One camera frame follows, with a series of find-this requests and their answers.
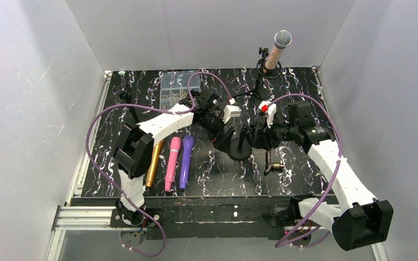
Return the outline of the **purple microphone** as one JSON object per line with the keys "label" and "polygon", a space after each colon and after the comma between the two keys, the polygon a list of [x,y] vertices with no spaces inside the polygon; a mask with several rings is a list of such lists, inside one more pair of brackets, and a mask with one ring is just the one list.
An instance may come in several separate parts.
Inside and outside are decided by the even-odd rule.
{"label": "purple microphone", "polygon": [[192,151],[194,147],[194,137],[192,135],[186,135],[182,142],[182,163],[181,163],[181,172],[179,178],[179,190],[184,191],[188,186],[188,177],[190,169],[190,161],[192,156]]}

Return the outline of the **pink microphone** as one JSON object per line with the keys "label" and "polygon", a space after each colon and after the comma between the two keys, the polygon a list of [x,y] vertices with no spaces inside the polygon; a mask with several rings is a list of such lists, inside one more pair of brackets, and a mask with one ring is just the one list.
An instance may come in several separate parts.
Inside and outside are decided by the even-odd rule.
{"label": "pink microphone", "polygon": [[181,139],[179,137],[173,137],[170,142],[169,146],[169,157],[168,157],[168,165],[165,174],[165,183],[164,183],[164,191],[169,192],[174,180],[175,176],[175,168],[177,163],[177,158],[179,155],[181,147]]}

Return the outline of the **gold microphone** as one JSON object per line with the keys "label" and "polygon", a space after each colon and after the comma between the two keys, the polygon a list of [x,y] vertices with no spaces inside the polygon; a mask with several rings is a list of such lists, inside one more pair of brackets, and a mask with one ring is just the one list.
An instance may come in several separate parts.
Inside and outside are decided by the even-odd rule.
{"label": "gold microphone", "polygon": [[148,169],[146,179],[145,179],[145,190],[148,191],[152,188],[157,171],[157,165],[159,162],[159,156],[161,154],[162,147],[164,145],[164,140],[158,142],[153,148],[153,154],[151,159],[151,164]]}

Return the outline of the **glitter silver microphone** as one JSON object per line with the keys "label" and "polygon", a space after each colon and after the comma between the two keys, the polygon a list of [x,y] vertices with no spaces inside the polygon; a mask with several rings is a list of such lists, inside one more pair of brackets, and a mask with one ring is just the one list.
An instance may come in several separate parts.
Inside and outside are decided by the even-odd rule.
{"label": "glitter silver microphone", "polygon": [[264,71],[272,71],[275,69],[277,63],[279,62],[284,49],[292,41],[292,35],[287,30],[281,30],[277,32],[274,36],[274,46],[272,50],[267,55],[264,62]]}

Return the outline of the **black shock-mount stand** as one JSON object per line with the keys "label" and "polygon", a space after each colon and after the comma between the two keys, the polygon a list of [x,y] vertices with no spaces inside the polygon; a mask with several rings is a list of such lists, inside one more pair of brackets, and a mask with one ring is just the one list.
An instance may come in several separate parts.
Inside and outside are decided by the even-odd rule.
{"label": "black shock-mount stand", "polygon": [[284,52],[283,48],[273,47],[272,53],[268,48],[259,48],[261,59],[256,64],[257,72],[265,79],[276,79],[283,71],[281,62],[279,61]]}

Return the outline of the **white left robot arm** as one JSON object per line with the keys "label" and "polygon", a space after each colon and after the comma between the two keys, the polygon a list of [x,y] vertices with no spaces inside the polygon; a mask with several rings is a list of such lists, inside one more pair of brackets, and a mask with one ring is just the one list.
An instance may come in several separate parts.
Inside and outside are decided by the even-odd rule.
{"label": "white left robot arm", "polygon": [[153,153],[159,142],[193,124],[208,133],[214,148],[231,155],[233,129],[226,129],[229,120],[239,117],[240,107],[234,99],[220,108],[220,97],[214,92],[191,91],[170,110],[143,122],[125,123],[113,158],[120,175],[120,199],[116,208],[120,219],[133,227],[145,220],[144,178],[153,165]]}

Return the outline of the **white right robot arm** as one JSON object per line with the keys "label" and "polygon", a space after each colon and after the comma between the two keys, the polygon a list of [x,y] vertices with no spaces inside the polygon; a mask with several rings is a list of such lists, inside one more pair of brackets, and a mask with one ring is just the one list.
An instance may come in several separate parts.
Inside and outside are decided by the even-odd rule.
{"label": "white right robot arm", "polygon": [[277,112],[275,104],[263,101],[257,112],[265,119],[249,127],[251,146],[266,151],[265,174],[280,167],[271,163],[271,150],[282,142],[294,142],[326,178],[339,207],[328,205],[325,195],[300,195],[291,199],[287,209],[267,216],[300,223],[311,221],[327,229],[345,251],[384,242],[394,214],[390,202],[380,201],[363,185],[340,152],[333,131],[315,122],[309,102],[293,102],[287,109],[288,119],[285,119]]}

